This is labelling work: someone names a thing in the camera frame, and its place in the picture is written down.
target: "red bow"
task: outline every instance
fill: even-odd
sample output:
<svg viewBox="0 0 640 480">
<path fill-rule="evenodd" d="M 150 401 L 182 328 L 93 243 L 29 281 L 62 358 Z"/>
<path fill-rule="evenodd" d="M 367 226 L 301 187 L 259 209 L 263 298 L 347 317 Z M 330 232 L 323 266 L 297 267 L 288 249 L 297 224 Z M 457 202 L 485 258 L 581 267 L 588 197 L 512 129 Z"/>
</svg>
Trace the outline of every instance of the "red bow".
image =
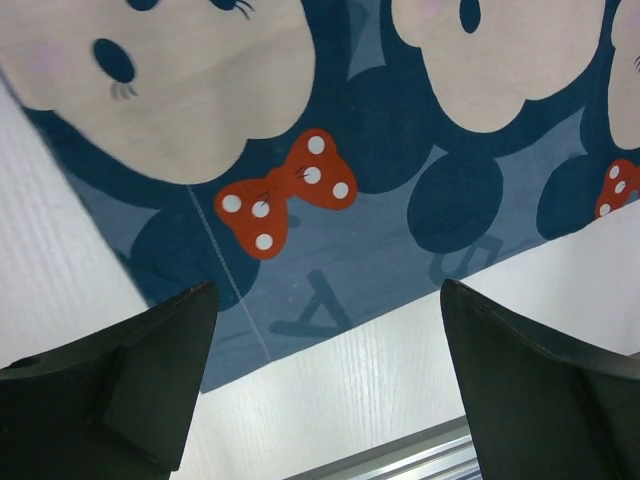
<svg viewBox="0 0 640 480">
<path fill-rule="evenodd" d="M 619 158 L 607 170 L 602 193 L 596 204 L 596 218 L 624 206 L 640 188 L 640 169 L 629 160 Z"/>
<path fill-rule="evenodd" d="M 343 210 L 353 204 L 357 191 L 353 172 L 338 155 L 333 138 L 316 128 L 304 132 L 284 165 L 265 178 L 241 180 L 223 188 L 214 208 L 249 255 L 268 260 L 287 240 L 289 197 Z"/>
</svg>

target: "fabric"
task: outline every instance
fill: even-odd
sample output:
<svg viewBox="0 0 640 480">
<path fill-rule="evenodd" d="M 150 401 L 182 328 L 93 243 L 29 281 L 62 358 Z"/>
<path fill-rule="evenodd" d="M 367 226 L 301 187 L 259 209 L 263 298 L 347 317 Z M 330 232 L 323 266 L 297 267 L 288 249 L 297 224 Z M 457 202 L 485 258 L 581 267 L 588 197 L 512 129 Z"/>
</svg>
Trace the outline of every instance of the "fabric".
<svg viewBox="0 0 640 480">
<path fill-rule="evenodd" d="M 640 188 L 640 0 L 3 0 L 0 68 L 150 304 L 218 284 L 204 391 Z"/>
</svg>

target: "pink cheek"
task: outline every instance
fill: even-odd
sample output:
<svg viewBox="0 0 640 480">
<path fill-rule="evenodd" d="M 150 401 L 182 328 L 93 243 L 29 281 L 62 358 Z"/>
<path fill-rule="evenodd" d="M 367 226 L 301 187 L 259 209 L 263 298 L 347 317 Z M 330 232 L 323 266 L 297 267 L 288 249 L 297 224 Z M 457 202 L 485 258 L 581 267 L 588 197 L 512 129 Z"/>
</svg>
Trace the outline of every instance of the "pink cheek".
<svg viewBox="0 0 640 480">
<path fill-rule="evenodd" d="M 629 15 L 629 19 L 627 21 L 631 28 L 640 28 L 640 10 L 636 10 Z"/>
<path fill-rule="evenodd" d="M 54 76 L 64 68 L 64 51 L 52 44 L 42 44 L 34 49 L 31 67 L 40 75 Z"/>
<path fill-rule="evenodd" d="M 422 12 L 427 17 L 433 17 L 440 11 L 443 0 L 422 0 Z"/>
</svg>

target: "eyelash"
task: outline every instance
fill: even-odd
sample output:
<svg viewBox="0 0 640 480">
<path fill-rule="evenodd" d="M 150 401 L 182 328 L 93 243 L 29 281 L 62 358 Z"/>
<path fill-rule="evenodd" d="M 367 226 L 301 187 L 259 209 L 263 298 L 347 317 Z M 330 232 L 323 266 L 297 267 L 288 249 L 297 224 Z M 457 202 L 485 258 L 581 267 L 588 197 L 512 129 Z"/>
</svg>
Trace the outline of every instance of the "eyelash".
<svg viewBox="0 0 640 480">
<path fill-rule="evenodd" d="M 247 20 L 251 20 L 248 10 L 251 10 L 251 12 L 256 11 L 255 8 L 253 8 L 253 6 L 247 0 L 236 0 L 236 4 L 233 8 L 234 10 L 240 10 L 244 15 L 244 18 L 246 18 Z"/>
</svg>

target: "blue fabric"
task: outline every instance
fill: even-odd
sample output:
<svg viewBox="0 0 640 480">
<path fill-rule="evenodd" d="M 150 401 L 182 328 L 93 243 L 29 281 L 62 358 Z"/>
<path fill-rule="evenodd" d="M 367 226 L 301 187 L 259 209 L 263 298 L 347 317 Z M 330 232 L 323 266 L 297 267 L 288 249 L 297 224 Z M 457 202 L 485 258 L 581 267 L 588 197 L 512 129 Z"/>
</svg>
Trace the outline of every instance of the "blue fabric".
<svg viewBox="0 0 640 480">
<path fill-rule="evenodd" d="M 482 28 L 481 3 L 461 2 L 469 35 Z M 606 2 L 588 67 L 489 133 L 464 129 L 443 111 L 420 50 L 396 31 L 391 0 L 302 0 L 316 48 L 306 109 L 284 134 L 249 140 L 209 182 L 152 179 L 54 111 L 24 111 L 149 304 L 202 280 L 217 283 L 221 313 L 203 383 L 210 391 L 434 292 L 447 277 L 463 278 L 595 220 L 612 163 L 640 161 L 609 128 L 618 3 Z M 128 4 L 141 14 L 162 8 Z M 144 94 L 131 83 L 135 69 L 124 50 L 104 39 L 93 49 L 119 82 L 114 98 Z M 357 198 L 342 210 L 289 198 L 286 245 L 261 261 L 221 220 L 214 199 L 235 182 L 268 176 L 313 128 L 331 134 Z"/>
</svg>

